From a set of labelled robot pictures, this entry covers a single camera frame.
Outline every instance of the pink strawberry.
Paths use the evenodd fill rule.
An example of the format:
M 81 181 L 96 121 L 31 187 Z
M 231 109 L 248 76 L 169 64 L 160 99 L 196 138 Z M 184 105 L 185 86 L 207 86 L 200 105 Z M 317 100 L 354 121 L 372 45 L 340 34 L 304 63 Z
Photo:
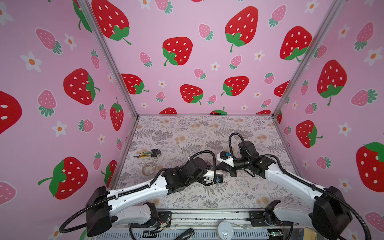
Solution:
M 93 160 L 93 168 L 95 169 L 95 171 L 99 169 L 100 165 L 101 165 L 101 153 L 97 152 L 95 155 L 95 159 Z
M 164 96 L 164 93 L 163 93 L 163 92 L 159 92 L 159 93 L 156 94 L 156 100 L 157 100 L 158 102 L 162 102 L 162 101 L 164 101 L 164 98 L 165 98 L 165 96 Z
M 105 121 L 107 120 L 107 109 L 105 109 L 104 104 L 99 105 L 100 117 Z
M 35 32 L 37 37 L 46 49 L 52 50 L 52 52 L 57 55 L 60 55 L 63 52 L 61 50 L 60 43 L 55 40 L 55 37 L 52 33 L 41 28 L 36 28 Z
M 241 56 L 238 55 L 238 56 L 232 58 L 231 64 L 229 64 L 229 68 L 231 70 L 235 70 L 237 68 L 237 66 L 240 64 L 241 64 Z
M 376 93 L 376 90 L 369 89 L 368 91 L 366 91 L 363 89 L 351 98 L 351 103 L 353 105 L 363 107 L 367 105 L 367 103 L 372 104 L 374 101 L 376 101 L 378 95 L 379 94 Z
M 44 115 L 46 118 L 55 113 L 53 109 L 56 107 L 56 100 L 51 91 L 44 90 L 37 98 L 37 103 L 40 105 L 38 108 L 40 114 Z
M 212 95 L 212 96 L 210 96 L 210 97 L 208 98 L 208 104 L 209 104 L 209 105 L 214 104 L 215 101 L 216 101 L 216 99 L 217 99 L 216 95 Z
M 141 52 L 140 53 L 140 61 L 144 64 L 144 66 L 146 67 L 151 67 L 152 66 L 152 62 L 151 62 L 151 58 L 148 56 L 148 54 L 146 54 L 145 52 Z
M 380 232 L 384 232 L 384 216 L 381 216 L 377 212 L 369 212 L 365 215 L 365 219 L 372 227 Z
M 165 14 L 170 14 L 172 12 L 172 3 L 168 0 L 155 0 L 157 8 L 160 11 L 164 11 Z
M 116 140 L 116 144 L 118 145 L 118 150 L 121 150 L 121 148 L 122 148 L 122 141 L 121 141 L 120 138 L 118 138 L 118 139 Z
M 266 108 L 268 105 L 270 105 L 272 102 L 272 99 L 267 99 L 263 102 L 262 108 Z
M 93 123 L 88 119 L 81 120 L 78 126 L 80 131 L 86 132 L 86 133 L 92 131 L 93 129 Z
M 193 73 L 195 74 L 195 77 L 200 78 L 201 80 L 207 77 L 202 69 L 195 68 Z
M 265 75 L 265 79 L 264 79 L 264 82 L 268 85 L 272 84 L 272 82 L 274 81 L 275 77 L 273 76 L 273 73 L 268 73 L 267 75 Z
M 303 86 L 301 87 L 301 95 L 304 96 L 308 91 L 308 80 L 305 79 L 303 82 Z
M 96 69 L 99 69 L 100 61 L 99 61 L 99 58 L 98 58 L 98 55 L 97 55 L 95 49 L 92 49 L 91 55 L 92 55 L 91 61 L 92 61 L 93 65 L 95 66 Z
M 291 127 L 290 126 L 286 126 L 285 129 L 284 129 L 284 133 L 286 135 L 289 135 L 291 133 Z
M 278 25 L 279 22 L 283 20 L 286 11 L 287 11 L 286 5 L 281 5 L 280 7 L 276 8 L 276 10 L 273 11 L 272 13 L 272 18 L 269 19 L 269 26 L 273 28 L 276 25 Z
M 214 32 L 211 31 L 211 27 L 206 24 L 199 25 L 200 37 L 205 38 L 206 41 L 210 41 L 214 38 Z
M 16 197 L 17 190 L 10 183 L 0 181 L 0 206 Z
M 355 42 L 355 50 L 359 51 L 367 46 L 367 41 L 373 36 L 373 22 L 365 24 L 365 26 L 360 30 L 358 36 L 356 37 L 357 42 Z
M 313 54 L 314 58 L 321 58 L 327 52 L 327 46 L 321 45 Z
M 327 157 L 319 157 L 316 160 L 317 166 L 321 167 L 322 169 L 330 168 L 331 167 L 331 161 Z
M 305 108 L 305 113 L 311 115 L 313 112 L 316 112 L 316 110 L 317 110 L 316 103 L 308 104 L 308 106 Z

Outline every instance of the red strawberry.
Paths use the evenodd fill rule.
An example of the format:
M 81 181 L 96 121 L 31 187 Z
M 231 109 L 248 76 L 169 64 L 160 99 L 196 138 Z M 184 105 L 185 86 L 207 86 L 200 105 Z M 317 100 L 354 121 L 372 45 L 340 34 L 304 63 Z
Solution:
M 0 134 L 14 125 L 22 116 L 19 102 L 11 95 L 0 91 Z
M 282 114 L 281 111 L 280 111 L 279 114 L 277 115 L 276 120 L 277 120 L 277 122 L 278 122 L 279 124 L 280 124 L 281 121 L 283 120 L 283 114 Z
M 122 121 L 124 119 L 124 112 L 122 110 L 121 105 L 118 102 L 117 97 L 116 97 L 116 103 L 112 104 L 111 110 L 109 111 L 109 115 L 111 116 L 113 128 L 116 131 L 119 131 L 122 125 Z
M 177 38 L 168 38 L 163 42 L 163 55 L 172 65 L 181 66 L 186 64 L 192 52 L 193 44 L 191 40 L 185 36 Z
M 86 133 L 89 133 L 93 129 L 93 123 L 88 119 L 81 120 L 78 126 L 80 131 Z
M 313 54 L 314 58 L 321 58 L 327 52 L 327 46 L 321 45 Z
M 224 81 L 223 90 L 221 94 L 223 96 L 226 93 L 228 96 L 237 96 L 244 91 L 248 86 L 249 78 L 245 76 L 231 77 Z
M 363 184 L 375 192 L 384 192 L 384 145 L 371 142 L 359 148 L 356 163 Z
M 121 141 L 120 138 L 118 138 L 118 139 L 116 140 L 116 144 L 118 145 L 118 150 L 121 151 L 121 148 L 122 148 L 122 141 Z
M 160 11 L 164 11 L 165 14 L 170 14 L 172 12 L 172 3 L 168 0 L 155 0 L 157 8 Z
M 46 49 L 52 50 L 52 52 L 57 55 L 60 55 L 63 52 L 61 50 L 60 43 L 55 40 L 55 37 L 52 33 L 41 28 L 36 28 L 35 32 L 40 42 L 44 45 Z
M 360 30 L 359 34 L 356 37 L 357 42 L 355 42 L 355 50 L 359 51 L 367 46 L 367 41 L 373 36 L 373 22 L 365 24 L 365 26 Z
M 103 35 L 115 41 L 129 35 L 129 22 L 124 13 L 107 0 L 92 0 L 92 11 Z
M 204 73 L 204 71 L 201 69 L 198 69 L 198 68 L 195 68 L 193 73 L 195 74 L 195 77 L 200 78 L 201 80 L 203 80 L 207 77 L 206 74 Z
M 268 105 L 270 105 L 272 102 L 272 99 L 267 99 L 263 102 L 262 108 L 266 108 Z
M 210 41 L 214 38 L 214 32 L 211 31 L 211 27 L 206 24 L 199 25 L 200 37 L 205 38 L 206 41 Z
M 51 91 L 44 90 L 37 98 L 38 108 L 42 116 L 50 117 L 55 113 L 53 110 L 56 107 L 56 100 Z
M 269 26 L 273 28 L 276 25 L 278 25 L 279 22 L 283 20 L 286 11 L 287 11 L 286 5 L 281 5 L 280 7 L 276 8 L 276 10 L 273 11 L 272 13 L 272 18 L 269 19 Z
M 303 86 L 301 87 L 301 95 L 304 96 L 308 91 L 308 80 L 305 79 L 303 82 Z
M 166 108 L 163 111 L 159 112 L 159 114 L 177 114 L 174 108 Z
M 282 97 L 282 96 L 283 96 L 283 93 L 285 92 L 285 90 L 286 90 L 286 88 L 287 88 L 287 86 L 288 86 L 288 83 L 289 83 L 289 81 L 287 81 L 287 82 L 285 82 L 285 83 L 283 83 L 283 84 L 277 86 L 277 87 L 275 88 L 275 90 L 273 91 L 273 93 L 274 93 L 276 96 L 278 96 L 278 97 Z
M 93 65 L 95 66 L 96 69 L 99 69 L 100 61 L 99 61 L 99 58 L 98 58 L 98 55 L 97 55 L 95 49 L 92 49 L 91 55 L 92 55 L 91 61 L 92 61 Z
M 310 120 L 301 122 L 296 126 L 296 136 L 306 148 L 312 147 L 316 143 L 316 138 L 323 138 L 323 136 L 317 137 L 317 128 Z
M 157 100 L 158 102 L 162 102 L 162 101 L 164 101 L 164 98 L 165 98 L 165 96 L 164 96 L 164 93 L 163 93 L 163 92 L 159 92 L 159 93 L 156 94 L 156 100 Z
M 378 95 L 379 94 L 376 93 L 376 90 L 369 89 L 368 91 L 366 91 L 363 89 L 351 98 L 351 103 L 353 105 L 363 107 L 367 105 L 367 103 L 372 104 L 374 101 L 376 101 Z
M 53 170 L 53 177 L 39 181 L 52 179 L 49 190 L 57 199 L 66 199 L 79 190 L 87 181 L 88 171 L 81 162 L 74 157 L 66 157 Z
M 377 212 L 369 212 L 365 215 L 365 219 L 372 227 L 380 232 L 384 232 L 384 216 L 381 216 Z
M 104 183 L 107 187 L 109 187 L 109 184 L 111 183 L 111 180 L 112 180 L 113 174 L 115 173 L 115 169 L 116 169 L 117 164 L 118 163 L 115 160 L 112 160 L 108 164 L 107 168 L 105 169 L 105 173 L 103 173 L 103 171 L 101 171 L 101 173 L 105 175 Z
M 323 98 L 329 98 L 329 106 L 332 96 L 339 94 L 346 82 L 347 73 L 340 63 L 336 60 L 328 61 L 324 65 L 317 82 L 317 92 Z
M 210 96 L 210 97 L 208 98 L 208 104 L 209 104 L 209 105 L 212 105 L 212 104 L 215 103 L 216 100 L 217 100 L 216 95 L 212 95 L 212 96 Z
M 105 109 L 104 104 L 99 105 L 100 117 L 105 121 L 107 120 L 107 109 Z
M 241 56 L 238 55 L 238 56 L 232 58 L 231 64 L 229 64 L 229 68 L 231 70 L 235 70 L 237 68 L 237 66 L 240 64 L 241 64 Z
M 151 62 L 151 58 L 149 57 L 148 54 L 146 54 L 145 52 L 141 52 L 140 53 L 140 61 L 144 64 L 144 66 L 146 67 L 151 67 L 152 66 L 152 62 Z
M 327 169 L 327 168 L 331 167 L 331 161 L 327 157 L 325 157 L 325 158 L 319 157 L 316 160 L 316 164 L 317 164 L 317 166 L 321 167 L 322 169 Z
M 223 107 L 223 110 L 215 110 L 215 111 L 212 111 L 211 114 L 227 114 L 227 112 L 224 112 L 224 109 L 225 107 Z
M 184 84 L 180 87 L 180 93 L 183 97 L 183 100 L 187 103 L 197 103 L 203 98 L 203 90 L 199 87 L 192 85 Z
M 271 110 L 263 110 L 263 111 L 260 111 L 256 114 L 271 114 Z
M 312 41 L 312 35 L 302 26 L 296 26 L 285 35 L 280 49 L 280 58 L 284 60 L 298 59 L 303 55 Z
M 16 197 L 17 189 L 8 182 L 0 181 L 0 206 Z
M 316 112 L 316 110 L 317 110 L 316 103 L 308 104 L 308 106 L 305 108 L 305 113 L 311 115 L 313 114 L 313 112 Z
M 76 69 L 64 78 L 64 91 L 71 98 L 75 99 L 81 104 L 89 105 L 93 102 L 96 96 L 93 79 L 82 68 Z
M 101 165 L 101 153 L 97 152 L 95 154 L 95 159 L 93 160 L 93 168 L 95 169 L 95 171 L 99 169 L 100 165 Z
M 144 82 L 138 76 L 124 73 L 122 73 L 121 76 L 130 94 L 140 94 L 143 91 L 149 92 L 148 90 L 144 90 Z
M 284 129 L 284 133 L 285 133 L 285 135 L 289 135 L 291 133 L 291 127 L 290 126 L 286 126 L 285 129 Z
M 240 47 L 249 43 L 256 33 L 259 12 L 257 8 L 249 6 L 236 14 L 225 26 L 227 41 Z
M 264 82 L 268 85 L 272 84 L 274 81 L 275 77 L 273 76 L 273 73 L 268 73 L 265 75 Z

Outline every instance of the pink wall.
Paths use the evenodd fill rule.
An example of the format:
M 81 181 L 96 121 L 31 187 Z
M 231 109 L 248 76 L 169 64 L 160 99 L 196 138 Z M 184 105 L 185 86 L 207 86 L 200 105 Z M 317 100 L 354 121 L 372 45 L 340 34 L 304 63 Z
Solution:
M 9 0 L 0 2 L 0 10 L 0 239 L 79 239 L 82 230 L 54 236 L 55 226 L 84 207 L 104 184 L 101 170 L 118 160 L 117 139 L 124 145 L 133 118 L 116 82 L 109 81 L 110 70 L 93 34 L 83 23 L 79 30 L 72 1 Z M 60 54 L 53 51 L 54 42 Z M 98 54 L 98 59 L 92 57 L 96 67 L 91 50 Z M 100 89 L 94 101 L 88 74 Z M 118 131 L 110 118 L 116 97 L 124 113 Z M 99 104 L 106 109 L 102 116 Z M 79 130 L 82 119 L 93 128 L 85 121 L 84 132 Z M 98 152 L 101 162 L 95 170 Z M 84 222 L 84 216 L 75 221 Z
M 296 58 L 284 58 L 291 48 L 309 45 L 332 0 L 89 2 L 139 114 L 166 108 L 185 114 L 222 113 L 223 107 L 227 113 L 254 114 L 275 109 L 298 65 Z M 236 40 L 232 34 L 237 32 L 241 37 Z M 232 43 L 238 46 L 230 52 Z M 224 83 L 234 84 L 235 89 L 227 89 L 233 96 L 224 93 Z
M 368 222 L 375 240 L 384 239 L 382 9 L 382 1 L 345 3 L 321 43 L 323 47 L 317 58 L 311 60 L 284 106 L 285 117 L 280 124 L 288 134 L 285 138 L 304 178 L 325 187 L 339 188 L 347 202 Z M 355 44 L 365 45 L 365 41 L 367 45 L 356 51 Z M 306 80 L 307 90 L 303 87 Z M 333 89 L 327 90 L 333 80 Z M 315 144 L 310 125 L 316 126 L 318 137 L 323 136 L 316 139 Z M 343 237 L 364 239 L 356 218 Z

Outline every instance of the strawberry wallpaper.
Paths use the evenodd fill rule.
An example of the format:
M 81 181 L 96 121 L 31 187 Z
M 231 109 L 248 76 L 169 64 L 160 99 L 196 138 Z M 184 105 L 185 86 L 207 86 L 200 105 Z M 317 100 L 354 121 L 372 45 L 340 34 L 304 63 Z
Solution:
M 0 1 L 0 35 L 0 239 L 84 239 L 58 227 L 109 186 L 129 108 L 77 1 Z
M 88 1 L 139 114 L 270 113 L 333 2 Z
M 304 178 L 339 188 L 384 239 L 383 1 L 347 1 L 284 105 L 280 128 Z M 354 218 L 342 234 L 364 239 Z

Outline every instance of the white flower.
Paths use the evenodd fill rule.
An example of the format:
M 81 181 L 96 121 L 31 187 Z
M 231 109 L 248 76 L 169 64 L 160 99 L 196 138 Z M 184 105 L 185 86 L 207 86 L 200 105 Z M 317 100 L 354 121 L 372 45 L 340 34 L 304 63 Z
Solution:
M 303 167 L 308 170 L 309 164 L 305 160 L 303 160 Z
M 166 86 L 166 83 L 165 83 L 165 81 L 159 81 L 159 84 L 158 84 L 158 86 L 160 86 L 160 87 L 164 88 L 164 87 Z
M 358 233 L 357 232 L 352 232 L 349 228 L 347 228 L 347 231 L 348 231 L 348 239 L 350 239 L 350 240 L 360 240 L 359 237 L 358 237 Z
M 215 62 L 214 64 L 211 64 L 211 70 L 216 70 L 217 71 L 217 69 L 220 67 L 220 65 L 219 64 L 217 64 L 217 62 Z
M 345 38 L 347 36 L 347 32 L 350 29 L 351 29 L 350 26 L 347 26 L 346 24 L 344 24 L 344 27 L 338 31 L 339 36 L 338 36 L 337 40 L 339 40 L 340 38 Z
M 376 50 L 369 50 L 368 57 L 364 59 L 363 62 L 368 62 L 369 66 L 372 66 L 376 60 L 380 60 L 383 58 L 383 55 L 380 54 L 383 47 L 379 47 Z
M 49 235 L 48 239 L 56 240 L 58 237 L 61 237 L 63 234 L 59 232 L 59 227 L 55 226 L 53 228 L 53 233 Z
M 60 135 L 65 135 L 65 129 L 67 128 L 66 124 L 61 124 L 60 121 L 57 121 L 57 125 L 52 127 L 53 131 L 56 131 L 56 137 Z
M 348 133 L 352 131 L 352 128 L 348 127 L 348 123 L 344 123 L 343 125 L 339 125 L 339 134 L 344 134 L 344 136 L 348 136 Z
M 262 93 L 260 92 L 257 92 L 257 93 L 254 93 L 254 98 L 260 98 L 260 96 L 263 95 Z
M 292 103 L 292 109 L 296 110 L 296 107 L 297 107 L 297 103 L 295 101 L 294 103 Z
M 264 56 L 265 56 L 265 54 L 263 53 L 262 50 L 260 50 L 260 52 L 255 53 L 255 60 L 259 60 L 259 61 L 261 61 L 261 60 L 262 60 L 262 57 L 264 57 Z
M 102 143 L 105 143 L 105 136 L 103 136 L 103 134 L 100 133 L 100 137 L 98 137 L 97 140 L 99 140 L 99 143 L 101 145 Z
M 37 72 L 40 72 L 40 65 L 43 63 L 40 59 L 36 59 L 32 52 L 28 53 L 28 56 L 20 55 L 22 60 L 26 62 L 26 69 L 31 70 L 35 69 Z
M 66 40 L 64 42 L 69 45 L 71 50 L 73 50 L 74 47 L 77 47 L 76 43 L 74 42 L 73 36 L 68 36 L 68 34 L 64 33 Z
M 139 3 L 141 3 L 141 9 L 144 9 L 144 8 L 146 8 L 148 10 L 151 9 L 149 4 L 152 2 L 152 0 L 138 0 L 138 1 L 139 1 Z
M 348 179 L 339 179 L 339 188 L 343 189 L 345 192 L 348 192 L 348 189 L 352 189 L 351 185 L 348 184 Z
M 320 3 L 317 2 L 317 0 L 312 0 L 310 2 L 307 2 L 307 8 L 305 9 L 304 13 L 313 13 L 314 9 L 318 7 Z
M 8 21 L 13 21 L 13 17 L 11 17 L 7 12 L 7 7 L 5 6 L 5 3 L 3 2 L 0 2 L 0 12 L 2 14 L 0 14 L 0 24 L 1 25 L 5 25 L 5 21 L 8 20 Z

